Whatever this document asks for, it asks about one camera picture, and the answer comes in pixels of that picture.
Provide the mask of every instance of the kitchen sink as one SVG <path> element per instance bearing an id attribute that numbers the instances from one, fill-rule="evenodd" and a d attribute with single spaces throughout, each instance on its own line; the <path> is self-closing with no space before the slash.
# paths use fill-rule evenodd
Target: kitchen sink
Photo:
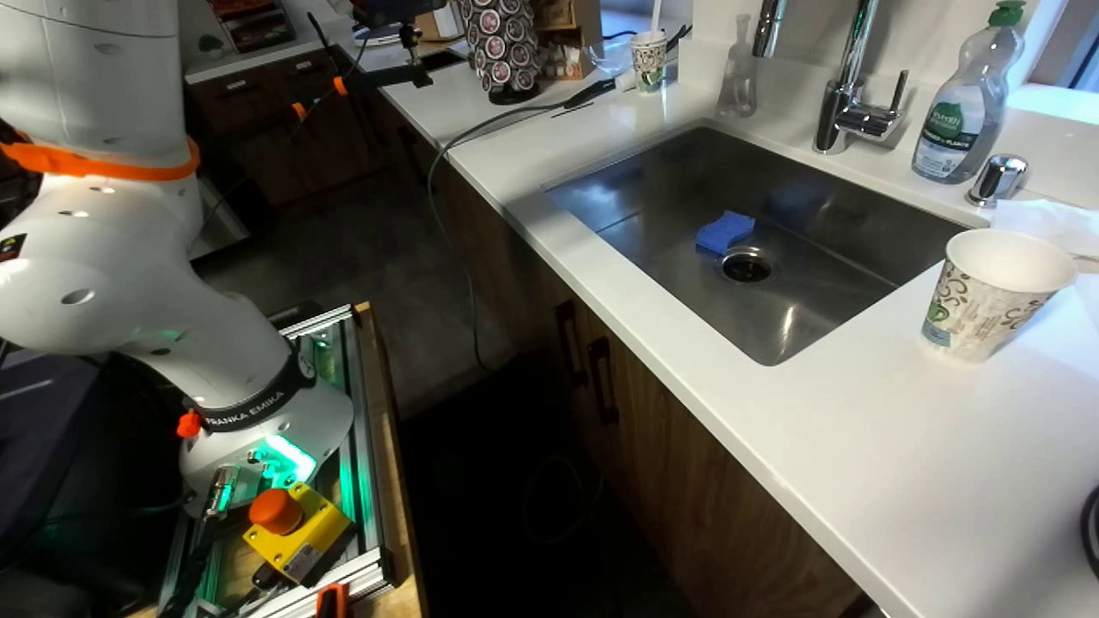
<path id="1" fill-rule="evenodd" d="M 956 224 L 712 126 L 549 188 L 652 282 L 760 363 L 781 363 L 942 260 Z M 722 257 L 693 233 L 742 212 Z"/>

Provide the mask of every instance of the kitchen counter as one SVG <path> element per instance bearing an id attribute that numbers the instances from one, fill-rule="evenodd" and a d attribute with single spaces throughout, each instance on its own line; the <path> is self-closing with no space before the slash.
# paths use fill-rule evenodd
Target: kitchen counter
<path id="1" fill-rule="evenodd" d="M 385 98 L 437 145 L 504 110 L 467 67 L 433 81 Z M 713 120 L 712 90 L 693 84 L 512 120 L 445 158 L 891 618 L 1099 615 L 1077 543 L 1099 485 L 1099 280 L 1081 274 L 985 363 L 921 343 L 930 269 L 800 358 L 760 368 L 581 219 L 533 198 L 698 124 L 981 224 L 953 188 L 927 188 L 873 148 L 809 155 L 781 132 Z"/>

